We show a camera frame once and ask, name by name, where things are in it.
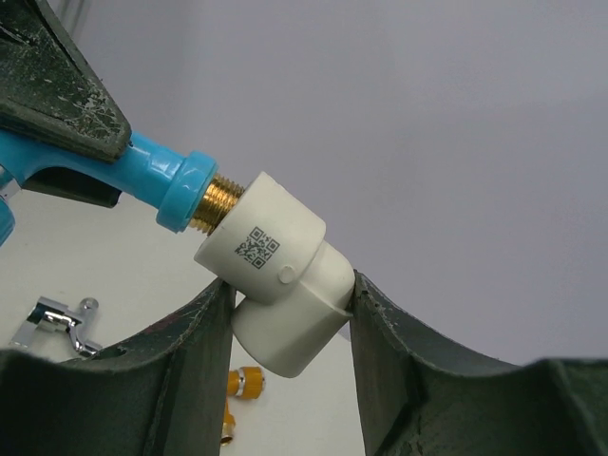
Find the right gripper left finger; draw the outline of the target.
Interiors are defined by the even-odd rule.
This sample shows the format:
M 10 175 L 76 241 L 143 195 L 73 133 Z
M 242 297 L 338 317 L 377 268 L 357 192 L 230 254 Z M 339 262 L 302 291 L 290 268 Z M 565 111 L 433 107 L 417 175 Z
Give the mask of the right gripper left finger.
M 88 359 L 2 350 L 2 454 L 218 455 L 235 300 L 216 279 Z

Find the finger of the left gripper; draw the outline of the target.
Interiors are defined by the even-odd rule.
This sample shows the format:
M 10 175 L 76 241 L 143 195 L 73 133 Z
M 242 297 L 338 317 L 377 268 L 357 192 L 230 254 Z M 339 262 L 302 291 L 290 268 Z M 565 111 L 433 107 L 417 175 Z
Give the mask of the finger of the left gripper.
M 65 200 L 113 208 L 121 190 L 83 173 L 62 167 L 51 167 L 34 173 L 22 189 Z
M 47 1 L 1 3 L 1 127 L 115 162 L 129 121 Z

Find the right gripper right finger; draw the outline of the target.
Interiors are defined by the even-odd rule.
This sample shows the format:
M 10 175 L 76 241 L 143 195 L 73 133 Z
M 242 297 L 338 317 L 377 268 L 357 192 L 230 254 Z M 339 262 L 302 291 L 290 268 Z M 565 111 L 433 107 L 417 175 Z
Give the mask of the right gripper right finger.
M 473 351 L 357 275 L 351 352 L 369 455 L 603 455 L 607 363 Z

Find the blue water faucet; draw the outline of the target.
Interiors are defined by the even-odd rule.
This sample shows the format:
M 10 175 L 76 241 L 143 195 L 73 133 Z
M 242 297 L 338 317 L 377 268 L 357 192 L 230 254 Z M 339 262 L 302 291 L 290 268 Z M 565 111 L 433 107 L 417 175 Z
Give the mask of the blue water faucet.
M 217 162 L 193 151 L 182 156 L 140 134 L 133 134 L 113 163 L 4 130 L 1 133 L 1 239 L 15 226 L 9 200 L 37 171 L 62 167 L 102 181 L 157 211 L 156 222 L 173 233 L 193 227 L 211 234 L 244 192 L 218 172 Z

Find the white elbow pipe fitting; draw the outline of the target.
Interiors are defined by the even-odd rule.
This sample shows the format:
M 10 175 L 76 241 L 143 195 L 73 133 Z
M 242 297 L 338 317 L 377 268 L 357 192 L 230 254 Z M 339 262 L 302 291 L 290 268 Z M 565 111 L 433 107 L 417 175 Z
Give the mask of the white elbow pipe fitting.
M 354 271 L 325 235 L 322 218 L 260 173 L 194 256 L 243 294 L 234 336 L 285 378 L 303 372 L 352 316 Z

